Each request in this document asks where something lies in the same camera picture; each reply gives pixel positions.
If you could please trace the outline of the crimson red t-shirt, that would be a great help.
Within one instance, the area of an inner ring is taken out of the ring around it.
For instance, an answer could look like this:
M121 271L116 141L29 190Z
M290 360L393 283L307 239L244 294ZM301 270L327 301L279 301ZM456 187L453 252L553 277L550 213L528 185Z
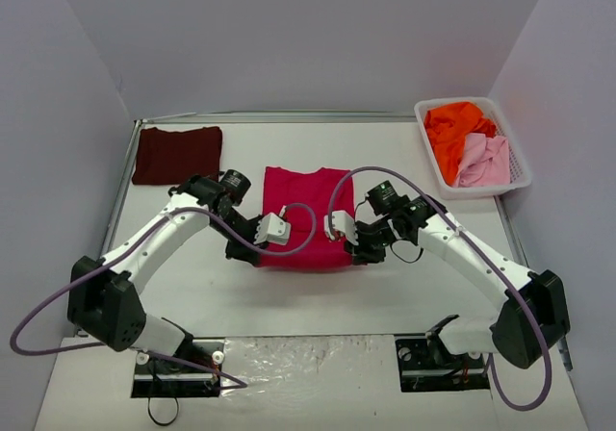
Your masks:
M294 270L331 270L351 266L351 256L345 252L342 241L331 241L324 232L324 218L330 196L349 170L319 168L312 173L290 171L282 167L267 166L263 187L263 213L280 213L283 206L302 203L310 207L317 219L317 232L300 252L285 257L260 255L259 267L280 267ZM340 188L334 211L344 210L354 217L354 188L347 180ZM308 237L312 219L303 208L287 209L286 220L291 224L291 235L286 246L271 244L268 250L288 251L300 246Z

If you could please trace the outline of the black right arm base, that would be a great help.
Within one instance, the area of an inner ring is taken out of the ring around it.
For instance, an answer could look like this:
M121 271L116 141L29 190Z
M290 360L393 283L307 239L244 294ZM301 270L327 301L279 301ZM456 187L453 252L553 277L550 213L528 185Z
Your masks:
M455 393L489 390L481 355L442 356L418 334L395 335L398 380L403 393Z

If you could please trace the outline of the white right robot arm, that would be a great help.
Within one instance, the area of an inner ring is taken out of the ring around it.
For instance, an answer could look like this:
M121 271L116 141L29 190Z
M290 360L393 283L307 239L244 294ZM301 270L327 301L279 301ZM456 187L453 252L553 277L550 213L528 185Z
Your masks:
M336 211L325 230L345 241L356 266L379 264L399 241L410 242L455 269L497 310L492 318L451 315L430 328L429 360L447 367L467 354L498 353L517 368L529 368L565 337L571 323L564 285L552 271L519 265L467 232L431 197L400 196L385 181L366 197L376 221L365 223Z

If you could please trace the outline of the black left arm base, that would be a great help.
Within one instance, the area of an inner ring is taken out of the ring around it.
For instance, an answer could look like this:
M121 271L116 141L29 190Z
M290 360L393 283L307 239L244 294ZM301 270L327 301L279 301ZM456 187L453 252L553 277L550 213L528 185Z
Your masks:
M221 379L210 372L139 353L131 397L145 399L149 419L164 428L179 418L181 399L218 398L221 386Z

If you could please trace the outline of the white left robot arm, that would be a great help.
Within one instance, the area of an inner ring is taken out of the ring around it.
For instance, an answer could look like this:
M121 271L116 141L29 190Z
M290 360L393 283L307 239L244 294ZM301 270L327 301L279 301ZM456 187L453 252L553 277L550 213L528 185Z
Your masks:
M193 335L148 314L141 293L157 270L193 235L213 227L230 244L252 242L258 220L237 211L250 181L229 169L194 175L168 191L169 200L140 231L94 260L81 258L71 270L67 318L116 352L134 349L159 354L172 371L193 362Z

